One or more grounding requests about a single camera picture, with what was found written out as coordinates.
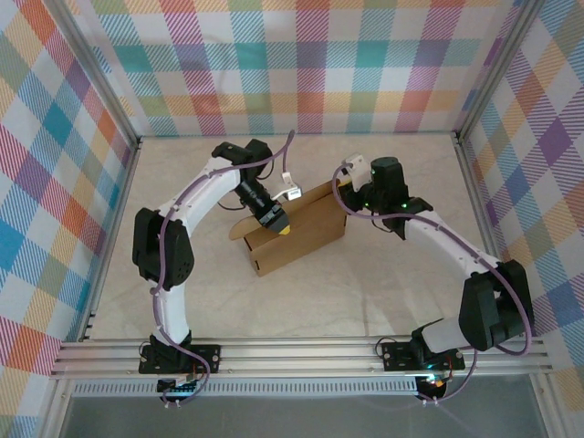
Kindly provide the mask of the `brown cardboard box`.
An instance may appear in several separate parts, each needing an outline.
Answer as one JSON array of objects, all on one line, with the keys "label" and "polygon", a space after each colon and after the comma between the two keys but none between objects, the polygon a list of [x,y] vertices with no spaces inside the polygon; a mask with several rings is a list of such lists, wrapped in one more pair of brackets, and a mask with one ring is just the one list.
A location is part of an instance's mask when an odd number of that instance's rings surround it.
[{"label": "brown cardboard box", "polygon": [[334,197],[331,182],[284,202],[283,207],[290,223],[286,235],[265,229],[252,216],[240,220],[229,232],[230,240],[244,241],[258,276],[266,276],[345,234],[347,214]]}]

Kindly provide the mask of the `green circuit board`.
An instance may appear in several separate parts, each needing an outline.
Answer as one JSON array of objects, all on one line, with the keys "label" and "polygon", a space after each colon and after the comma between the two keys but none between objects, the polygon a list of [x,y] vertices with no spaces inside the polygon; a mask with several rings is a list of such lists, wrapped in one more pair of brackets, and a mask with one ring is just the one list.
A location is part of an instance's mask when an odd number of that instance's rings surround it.
[{"label": "green circuit board", "polygon": [[198,380],[159,379],[156,383],[156,391],[167,397],[187,397],[195,392]]}]

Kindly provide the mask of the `grey metal panel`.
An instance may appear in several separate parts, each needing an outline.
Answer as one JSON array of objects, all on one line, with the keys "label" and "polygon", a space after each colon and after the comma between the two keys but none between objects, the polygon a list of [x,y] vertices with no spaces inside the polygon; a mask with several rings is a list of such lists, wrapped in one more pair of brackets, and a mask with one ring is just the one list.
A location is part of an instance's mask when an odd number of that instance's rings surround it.
[{"label": "grey metal panel", "polygon": [[532,413],[403,411],[355,398],[202,398],[178,410],[153,398],[76,398],[58,438],[548,438]]}]

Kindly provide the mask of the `orange and black circuit board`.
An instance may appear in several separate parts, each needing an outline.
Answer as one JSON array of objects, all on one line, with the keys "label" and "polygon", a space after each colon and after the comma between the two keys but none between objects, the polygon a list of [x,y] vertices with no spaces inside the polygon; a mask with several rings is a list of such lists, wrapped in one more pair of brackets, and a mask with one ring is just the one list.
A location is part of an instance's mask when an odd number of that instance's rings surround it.
[{"label": "orange and black circuit board", "polygon": [[416,388],[418,394],[416,397],[422,401],[430,399],[441,399],[445,396],[448,386],[448,379],[443,379],[441,376],[418,376],[416,377]]}]

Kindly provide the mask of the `aluminium side rail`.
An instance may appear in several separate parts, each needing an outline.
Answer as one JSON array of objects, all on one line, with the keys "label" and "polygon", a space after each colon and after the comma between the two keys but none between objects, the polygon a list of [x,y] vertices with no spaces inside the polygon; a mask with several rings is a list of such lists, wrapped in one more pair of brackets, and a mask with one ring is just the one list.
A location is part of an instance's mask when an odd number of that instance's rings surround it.
[{"label": "aluminium side rail", "polygon": [[104,252],[99,259],[99,270],[95,282],[89,291],[88,299],[80,320],[80,326],[76,335],[76,342],[84,342],[89,339],[89,331],[92,329],[92,319],[96,316],[99,307],[99,301],[104,289],[107,274],[110,268],[110,261],[115,248],[116,240],[120,232],[120,225],[130,195],[130,189],[133,178],[137,169],[138,161],[141,154],[142,137],[137,138],[130,154],[129,166],[126,176],[121,186],[120,196],[116,203],[116,209],[110,224],[110,230],[104,244]]},{"label": "aluminium side rail", "polygon": [[478,223],[485,254],[472,257],[471,273],[464,281],[459,322],[469,343],[481,351],[501,347],[511,338],[529,333],[534,322],[525,269],[516,260],[500,261],[494,228],[489,222],[485,197],[457,133],[452,134],[454,151]]}]

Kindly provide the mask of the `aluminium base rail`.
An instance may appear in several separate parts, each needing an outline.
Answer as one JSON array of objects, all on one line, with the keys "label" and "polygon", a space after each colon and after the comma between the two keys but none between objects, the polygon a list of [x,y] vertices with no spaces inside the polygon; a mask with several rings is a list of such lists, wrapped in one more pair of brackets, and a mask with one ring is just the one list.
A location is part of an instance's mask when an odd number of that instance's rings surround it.
[{"label": "aluminium base rail", "polygon": [[[375,337],[293,337],[194,339],[221,346],[216,378],[372,377],[383,373]],[[53,379],[140,377],[141,339],[90,339],[64,343],[51,371]],[[474,374],[503,376],[550,373],[551,358],[541,339],[523,357],[498,349],[478,354]]]}]

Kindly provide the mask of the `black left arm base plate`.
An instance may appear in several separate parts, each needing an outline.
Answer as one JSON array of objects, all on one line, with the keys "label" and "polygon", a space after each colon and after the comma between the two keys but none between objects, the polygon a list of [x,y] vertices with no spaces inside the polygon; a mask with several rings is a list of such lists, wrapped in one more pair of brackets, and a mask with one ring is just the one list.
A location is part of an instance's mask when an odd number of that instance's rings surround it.
[{"label": "black left arm base plate", "polygon": [[[221,349],[219,345],[190,345],[185,346],[193,354],[203,358],[208,364],[211,373],[219,371]],[[188,374],[194,371],[197,374],[205,372],[204,364],[192,355],[180,352],[175,347],[161,344],[144,344],[139,349],[139,374]]]}]

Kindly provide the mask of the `aluminium frame post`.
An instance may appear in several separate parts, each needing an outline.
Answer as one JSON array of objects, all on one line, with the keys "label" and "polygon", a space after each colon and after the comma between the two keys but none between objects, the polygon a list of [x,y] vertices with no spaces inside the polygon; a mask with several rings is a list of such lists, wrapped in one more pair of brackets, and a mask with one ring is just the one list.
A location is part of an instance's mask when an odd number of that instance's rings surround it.
[{"label": "aluminium frame post", "polygon": [[68,9],[65,0],[53,1],[56,11],[60,13],[60,19],[63,21],[61,28],[65,31],[68,42],[79,59],[79,64],[84,68],[90,82],[103,98],[104,105],[109,110],[113,120],[120,126],[122,133],[130,141],[130,144],[135,149],[138,149],[141,137],[132,127],[129,117],[114,93],[93,49],[83,36],[74,16]]},{"label": "aluminium frame post", "polygon": [[501,0],[479,46],[478,64],[464,82],[463,100],[452,125],[453,135],[460,142],[478,122],[543,3],[544,0]]}]

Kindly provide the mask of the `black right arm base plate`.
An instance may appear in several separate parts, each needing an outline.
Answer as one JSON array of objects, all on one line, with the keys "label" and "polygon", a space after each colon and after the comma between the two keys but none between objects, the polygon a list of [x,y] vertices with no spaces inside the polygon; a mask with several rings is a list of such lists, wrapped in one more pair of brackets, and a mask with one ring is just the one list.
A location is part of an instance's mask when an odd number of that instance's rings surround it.
[{"label": "black right arm base plate", "polygon": [[464,357],[458,349],[434,353],[415,339],[409,342],[382,343],[381,358],[385,371],[449,371],[465,369]]}]

